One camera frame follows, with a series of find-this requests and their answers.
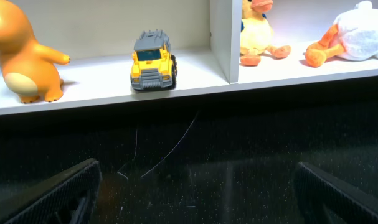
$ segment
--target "toy car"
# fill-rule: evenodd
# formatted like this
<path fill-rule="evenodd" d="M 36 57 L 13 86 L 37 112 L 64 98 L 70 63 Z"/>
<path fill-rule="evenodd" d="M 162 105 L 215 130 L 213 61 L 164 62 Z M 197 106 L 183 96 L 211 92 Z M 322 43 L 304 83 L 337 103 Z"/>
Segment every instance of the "toy car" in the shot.
<path fill-rule="evenodd" d="M 176 58 L 171 54 L 169 37 L 162 30 L 143 32 L 132 54 L 132 88 L 136 91 L 176 86 Z"/>

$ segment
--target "white plush toy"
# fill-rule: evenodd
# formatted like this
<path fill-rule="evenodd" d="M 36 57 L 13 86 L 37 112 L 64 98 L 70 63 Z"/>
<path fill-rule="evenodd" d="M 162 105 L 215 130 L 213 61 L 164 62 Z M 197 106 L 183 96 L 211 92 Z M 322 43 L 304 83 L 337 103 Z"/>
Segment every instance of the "white plush toy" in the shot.
<path fill-rule="evenodd" d="M 307 63 L 313 67 L 333 56 L 354 61 L 378 58 L 378 9 L 373 9 L 370 1 L 340 14 L 323 38 L 305 53 Z"/>

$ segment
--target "duck's orange beak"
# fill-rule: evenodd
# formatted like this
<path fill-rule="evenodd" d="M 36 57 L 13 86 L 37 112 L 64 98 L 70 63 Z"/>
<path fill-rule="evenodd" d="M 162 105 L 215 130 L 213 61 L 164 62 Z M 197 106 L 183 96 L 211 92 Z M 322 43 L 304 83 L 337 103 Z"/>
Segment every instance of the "duck's orange beak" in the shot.
<path fill-rule="evenodd" d="M 251 8 L 259 13 L 266 13 L 273 7 L 273 0 L 253 0 Z"/>

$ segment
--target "charmander figure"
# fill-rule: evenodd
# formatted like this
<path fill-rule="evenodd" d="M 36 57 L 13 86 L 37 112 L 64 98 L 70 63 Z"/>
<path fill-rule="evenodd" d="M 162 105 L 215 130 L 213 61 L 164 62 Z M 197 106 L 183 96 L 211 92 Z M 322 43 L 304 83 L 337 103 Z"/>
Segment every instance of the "charmander figure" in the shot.
<path fill-rule="evenodd" d="M 306 62 L 319 67 L 328 58 L 338 56 L 362 61 L 378 58 L 378 9 L 370 1 L 363 1 L 355 9 L 340 14 L 323 38 L 310 45 Z"/>
<path fill-rule="evenodd" d="M 240 61 L 246 66 L 257 66 L 260 54 L 270 52 L 275 58 L 286 58 L 291 53 L 290 46 L 272 45 L 273 29 L 266 20 L 265 13 L 273 7 L 273 0 L 243 0 L 242 32 L 240 35 Z"/>
<path fill-rule="evenodd" d="M 0 0 L 0 67 L 7 87 L 22 103 L 32 103 L 40 95 L 47 102 L 60 99 L 63 80 L 54 63 L 69 62 L 68 55 L 38 43 L 21 9 Z"/>

